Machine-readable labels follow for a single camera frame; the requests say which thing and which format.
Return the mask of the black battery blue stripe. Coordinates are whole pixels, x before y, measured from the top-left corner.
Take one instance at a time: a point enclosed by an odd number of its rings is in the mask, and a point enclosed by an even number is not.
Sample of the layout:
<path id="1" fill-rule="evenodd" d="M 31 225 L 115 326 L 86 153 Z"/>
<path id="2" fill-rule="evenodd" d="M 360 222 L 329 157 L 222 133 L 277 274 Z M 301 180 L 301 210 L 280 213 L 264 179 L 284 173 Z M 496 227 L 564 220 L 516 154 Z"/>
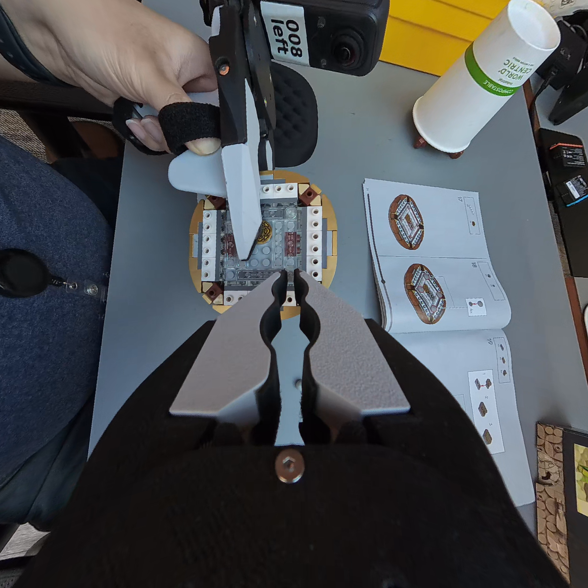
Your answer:
<path id="1" fill-rule="evenodd" d="M 587 181 L 579 174 L 555 185 L 554 192 L 562 204 L 569 208 L 587 199 Z"/>

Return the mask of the person's left hand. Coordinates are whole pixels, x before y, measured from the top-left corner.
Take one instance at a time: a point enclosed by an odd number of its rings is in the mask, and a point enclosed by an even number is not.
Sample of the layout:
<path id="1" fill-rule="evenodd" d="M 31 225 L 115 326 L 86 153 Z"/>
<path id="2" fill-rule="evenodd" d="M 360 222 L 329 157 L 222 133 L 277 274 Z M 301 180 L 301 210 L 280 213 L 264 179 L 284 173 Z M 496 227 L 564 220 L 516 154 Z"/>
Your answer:
<path id="1" fill-rule="evenodd" d="M 217 88 L 208 44 L 139 1 L 1 1 L 34 57 L 101 102 L 164 107 Z M 1 79 L 33 80 L 1 55 Z"/>

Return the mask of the yellow plastic bin stack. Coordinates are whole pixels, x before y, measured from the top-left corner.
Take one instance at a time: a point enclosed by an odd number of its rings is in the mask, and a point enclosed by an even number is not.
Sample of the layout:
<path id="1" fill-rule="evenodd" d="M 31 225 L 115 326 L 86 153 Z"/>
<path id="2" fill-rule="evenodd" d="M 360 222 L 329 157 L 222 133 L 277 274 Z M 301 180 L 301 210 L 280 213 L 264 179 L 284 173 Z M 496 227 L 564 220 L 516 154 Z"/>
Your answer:
<path id="1" fill-rule="evenodd" d="M 390 1 L 380 60 L 441 76 L 507 1 Z"/>

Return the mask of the black lego set box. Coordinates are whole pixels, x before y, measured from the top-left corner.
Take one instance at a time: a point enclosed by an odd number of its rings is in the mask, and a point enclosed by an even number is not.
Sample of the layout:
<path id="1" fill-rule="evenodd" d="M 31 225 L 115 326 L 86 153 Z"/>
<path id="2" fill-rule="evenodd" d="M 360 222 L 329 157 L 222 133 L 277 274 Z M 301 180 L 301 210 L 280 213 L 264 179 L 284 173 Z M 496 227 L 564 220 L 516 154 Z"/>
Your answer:
<path id="1" fill-rule="evenodd" d="M 587 569 L 587 433 L 540 422 L 536 431 L 537 535 L 574 583 Z"/>

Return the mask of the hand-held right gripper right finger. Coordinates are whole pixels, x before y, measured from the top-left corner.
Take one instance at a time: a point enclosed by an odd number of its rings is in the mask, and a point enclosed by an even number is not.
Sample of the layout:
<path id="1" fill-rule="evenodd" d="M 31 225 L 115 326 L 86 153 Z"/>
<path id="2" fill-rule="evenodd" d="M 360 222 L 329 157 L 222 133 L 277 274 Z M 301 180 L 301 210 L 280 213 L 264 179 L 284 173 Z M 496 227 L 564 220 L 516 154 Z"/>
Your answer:
<path id="1" fill-rule="evenodd" d="M 296 270 L 304 351 L 301 432 L 338 432 L 364 417 L 405 414 L 410 403 L 362 315 Z"/>

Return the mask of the black battery orange stripe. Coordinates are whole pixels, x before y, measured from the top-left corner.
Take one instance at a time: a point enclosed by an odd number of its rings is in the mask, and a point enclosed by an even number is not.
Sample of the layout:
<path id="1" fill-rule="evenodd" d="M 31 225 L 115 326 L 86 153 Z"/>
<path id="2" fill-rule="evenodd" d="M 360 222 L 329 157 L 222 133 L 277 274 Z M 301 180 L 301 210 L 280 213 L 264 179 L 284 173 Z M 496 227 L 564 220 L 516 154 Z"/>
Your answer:
<path id="1" fill-rule="evenodd" d="M 586 166 L 587 155 L 582 142 L 567 139 L 548 141 L 547 167 L 549 170 L 581 170 Z"/>

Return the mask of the white paper cup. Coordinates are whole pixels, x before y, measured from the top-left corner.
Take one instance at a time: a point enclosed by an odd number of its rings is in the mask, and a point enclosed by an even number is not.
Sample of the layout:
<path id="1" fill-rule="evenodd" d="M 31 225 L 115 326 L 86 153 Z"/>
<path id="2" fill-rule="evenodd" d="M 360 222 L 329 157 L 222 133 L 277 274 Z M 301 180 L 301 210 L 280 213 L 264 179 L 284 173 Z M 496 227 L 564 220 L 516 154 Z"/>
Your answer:
<path id="1" fill-rule="evenodd" d="M 413 107 L 418 136 L 441 152 L 465 150 L 560 44 L 534 1 L 509 1 Z"/>

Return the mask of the gold round lego base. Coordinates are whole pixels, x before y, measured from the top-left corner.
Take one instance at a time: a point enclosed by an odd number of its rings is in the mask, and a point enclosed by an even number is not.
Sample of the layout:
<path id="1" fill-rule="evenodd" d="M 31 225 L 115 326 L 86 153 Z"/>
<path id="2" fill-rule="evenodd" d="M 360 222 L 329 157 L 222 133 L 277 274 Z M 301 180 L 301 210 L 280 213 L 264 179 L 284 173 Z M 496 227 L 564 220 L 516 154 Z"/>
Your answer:
<path id="1" fill-rule="evenodd" d="M 206 195 L 190 222 L 189 272 L 210 307 L 226 312 L 270 275 L 288 273 L 281 318 L 299 314 L 293 274 L 307 272 L 328 288 L 337 265 L 337 222 L 332 203 L 304 176 L 288 171 L 261 176 L 262 224 L 246 260 L 238 257 L 228 202 Z"/>

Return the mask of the black upright box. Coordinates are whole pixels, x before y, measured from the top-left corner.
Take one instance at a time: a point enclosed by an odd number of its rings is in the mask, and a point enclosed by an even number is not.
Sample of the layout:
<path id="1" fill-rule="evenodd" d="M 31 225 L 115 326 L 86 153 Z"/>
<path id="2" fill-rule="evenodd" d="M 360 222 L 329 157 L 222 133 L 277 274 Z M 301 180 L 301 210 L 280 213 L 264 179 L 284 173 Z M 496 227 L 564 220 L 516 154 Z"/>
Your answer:
<path id="1" fill-rule="evenodd" d="M 555 103 L 548 120 L 560 125 L 587 107 L 587 67 L 566 86 Z"/>

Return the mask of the black power adapter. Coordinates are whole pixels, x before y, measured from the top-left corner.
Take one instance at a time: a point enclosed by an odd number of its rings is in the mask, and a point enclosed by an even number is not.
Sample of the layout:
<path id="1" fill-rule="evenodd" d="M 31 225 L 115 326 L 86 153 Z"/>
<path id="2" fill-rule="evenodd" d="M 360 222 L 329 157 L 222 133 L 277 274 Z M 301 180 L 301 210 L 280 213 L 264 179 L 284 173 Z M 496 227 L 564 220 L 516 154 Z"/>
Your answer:
<path id="1" fill-rule="evenodd" d="M 570 24 L 557 21 L 560 44 L 538 68 L 537 74 L 555 90 L 570 84 L 580 71 L 587 51 L 587 22 Z"/>

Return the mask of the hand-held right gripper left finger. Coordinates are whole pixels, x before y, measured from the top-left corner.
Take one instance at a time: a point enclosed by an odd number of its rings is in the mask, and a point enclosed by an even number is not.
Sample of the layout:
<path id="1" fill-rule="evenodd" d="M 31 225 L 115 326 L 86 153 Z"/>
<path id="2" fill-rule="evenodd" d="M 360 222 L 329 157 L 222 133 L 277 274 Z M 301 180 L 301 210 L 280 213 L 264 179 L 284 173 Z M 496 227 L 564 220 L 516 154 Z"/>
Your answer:
<path id="1" fill-rule="evenodd" d="M 288 273 L 271 274 L 218 318 L 169 412 L 235 424 L 251 442 L 275 442 L 281 415 L 272 341 L 282 326 Z"/>

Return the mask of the black wrist rest pad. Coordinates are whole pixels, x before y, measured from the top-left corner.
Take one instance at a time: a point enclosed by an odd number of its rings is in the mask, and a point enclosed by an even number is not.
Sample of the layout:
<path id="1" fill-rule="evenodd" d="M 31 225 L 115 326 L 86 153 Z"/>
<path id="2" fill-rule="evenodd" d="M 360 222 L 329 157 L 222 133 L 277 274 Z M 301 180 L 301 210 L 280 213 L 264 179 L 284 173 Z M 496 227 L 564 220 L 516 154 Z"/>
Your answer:
<path id="1" fill-rule="evenodd" d="M 318 141 L 318 105 L 312 86 L 297 71 L 272 62 L 276 104 L 274 159 L 278 168 L 304 164 Z"/>

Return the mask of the dark watch band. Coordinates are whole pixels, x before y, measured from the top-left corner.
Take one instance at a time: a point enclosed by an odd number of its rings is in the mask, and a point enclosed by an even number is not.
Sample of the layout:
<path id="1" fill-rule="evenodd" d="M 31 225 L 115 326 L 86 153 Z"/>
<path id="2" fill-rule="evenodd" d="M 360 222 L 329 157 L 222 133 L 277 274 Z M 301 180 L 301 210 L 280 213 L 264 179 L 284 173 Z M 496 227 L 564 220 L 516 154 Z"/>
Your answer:
<path id="1" fill-rule="evenodd" d="M 70 87 L 70 84 L 55 77 L 34 57 L 3 8 L 1 8 L 1 55 L 10 65 L 35 82 Z"/>

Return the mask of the black desk mat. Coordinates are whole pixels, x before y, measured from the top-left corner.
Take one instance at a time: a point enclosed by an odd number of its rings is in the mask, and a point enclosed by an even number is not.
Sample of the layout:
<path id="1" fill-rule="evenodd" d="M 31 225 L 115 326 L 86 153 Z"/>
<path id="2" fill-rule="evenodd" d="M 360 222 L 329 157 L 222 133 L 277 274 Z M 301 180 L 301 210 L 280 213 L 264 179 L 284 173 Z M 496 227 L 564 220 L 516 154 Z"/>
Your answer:
<path id="1" fill-rule="evenodd" d="M 583 175 L 587 181 L 587 166 L 581 170 L 549 170 L 547 167 L 548 141 L 563 139 L 582 142 L 578 136 L 540 128 L 538 131 L 539 162 L 548 200 L 552 203 L 559 219 L 571 274 L 574 277 L 587 277 L 587 199 L 567 208 L 554 192 L 555 185 L 579 174 Z"/>

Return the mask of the lego instruction booklet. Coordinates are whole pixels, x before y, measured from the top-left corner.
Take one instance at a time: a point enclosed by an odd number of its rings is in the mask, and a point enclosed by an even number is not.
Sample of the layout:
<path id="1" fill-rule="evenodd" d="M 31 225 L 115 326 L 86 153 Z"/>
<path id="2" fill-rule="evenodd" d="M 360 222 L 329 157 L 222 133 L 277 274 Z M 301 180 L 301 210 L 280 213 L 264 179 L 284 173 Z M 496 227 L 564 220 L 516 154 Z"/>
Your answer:
<path id="1" fill-rule="evenodd" d="M 382 327 L 458 401 L 515 505 L 534 502 L 503 331 L 511 306 L 478 193 L 377 179 L 363 192 Z"/>

